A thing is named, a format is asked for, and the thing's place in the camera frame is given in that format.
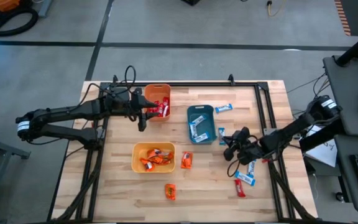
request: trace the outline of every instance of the wooden table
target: wooden table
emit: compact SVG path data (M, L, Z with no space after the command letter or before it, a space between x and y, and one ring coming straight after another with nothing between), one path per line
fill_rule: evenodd
M89 84L90 82L84 82L82 95ZM268 85L277 126L282 128L293 121L285 85L281 80L268 81ZM98 89L92 87L86 99L96 98L97 95ZM189 106L215 107L228 103L233 104L232 111L214 114L216 129L225 127L226 135L231 135L235 130L247 126L251 134L261 137L255 91L251 87L173 87L170 119L164 123L148 122L143 133L138 132L137 123L132 123L127 118L110 117L94 222L276 221L267 164L257 161L255 186L251 187L243 182L247 197L239 198L234 178L226 175L230 163L223 158L226 147L220 146L218 140L208 146L195 146L189 140L186 118ZM75 121L74 128L80 129L84 122ZM138 174L132 171L134 144L153 141L174 143L177 166L172 173ZM71 142L67 153L79 147L80 143ZM180 168L183 151L194 152L191 170ZM291 190L307 211L317 216L301 151L289 147L285 149L283 156ZM65 161L52 218L61 215L78 193L85 158L86 151L82 150ZM247 166L240 166L241 172L247 172L246 170ZM165 184L176 185L175 201L165 198ZM286 214L283 193L280 197ZM87 204L85 203L84 216L88 211Z

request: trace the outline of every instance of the gray floor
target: gray floor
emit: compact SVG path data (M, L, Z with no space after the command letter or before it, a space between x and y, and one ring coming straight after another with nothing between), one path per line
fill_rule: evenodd
M32 30L0 40L95 42L107 5L108 0L55 0L49 16ZM9 26L24 19L26 15ZM343 33L334 0L288 0L274 18L267 17L265 1L260 0L201 0L195 7L180 0L115 0L103 39L306 46L350 46L357 40ZM14 158L9 164L0 187L0 220L46 219L67 142L25 144L16 136L14 119L37 108L75 105L92 53L93 47L0 46L0 141L32 152L28 161ZM341 53L102 47L92 80L111 80L113 75L123 79L125 68L133 65L138 80L222 80L232 73L237 80L284 80L290 90L320 76L324 57ZM314 96L312 86L289 94L293 109L305 108ZM314 177L310 184L316 196ZM335 201L335 177L318 177L317 189L321 218L358 221L351 204Z

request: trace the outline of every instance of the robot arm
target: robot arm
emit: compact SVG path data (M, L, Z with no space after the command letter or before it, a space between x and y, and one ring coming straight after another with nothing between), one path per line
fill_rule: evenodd
M292 137L314 124L329 124L338 119L340 107L329 98L320 96L309 103L306 111L294 122L283 129L278 129L269 135L251 142L247 127L236 131L232 136L223 137L229 146L224 151L224 157L230 161L234 152L238 151L237 158L242 165L246 165L254 159L269 158L273 153L281 153L290 143Z
M85 149L97 146L98 134L94 128L73 129L49 123L72 119L101 120L108 116L128 116L131 121L139 119L139 131L144 131L146 121L157 113L143 113L143 108L152 108L158 105L151 103L142 96L142 89L136 88L129 92L126 88L107 89L106 94L95 100L86 101L81 105L64 108L38 109L16 118L17 135L23 141L33 141L42 136L77 140Z

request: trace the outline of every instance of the vacuum hose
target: vacuum hose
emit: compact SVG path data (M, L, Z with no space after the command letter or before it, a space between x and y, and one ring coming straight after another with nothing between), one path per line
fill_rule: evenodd
M7 37L7 36L16 35L16 34L21 34L25 31L31 29L31 27L33 27L35 25L35 23L37 23L37 21L38 21L38 12L37 11L35 11L34 9L32 9L30 7L18 7L16 9L13 9L11 11L4 13L4 15L0 18L0 28L5 23L7 23L10 19L12 19L13 17L20 15L20 14L24 14L24 13L30 13L32 15L30 21L16 29L0 31L0 37Z

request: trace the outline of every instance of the blue bowl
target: blue bowl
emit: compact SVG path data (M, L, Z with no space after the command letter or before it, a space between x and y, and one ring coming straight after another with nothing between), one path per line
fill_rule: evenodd
M217 138L215 131L215 122L214 122L214 108L210 105L195 105L187 109L187 122L190 123L204 115L206 119L197 125L197 134L202 135L205 132L208 132L209 138L201 141L195 142L191 137L191 132L189 128L189 138L193 144L212 144L212 142Z

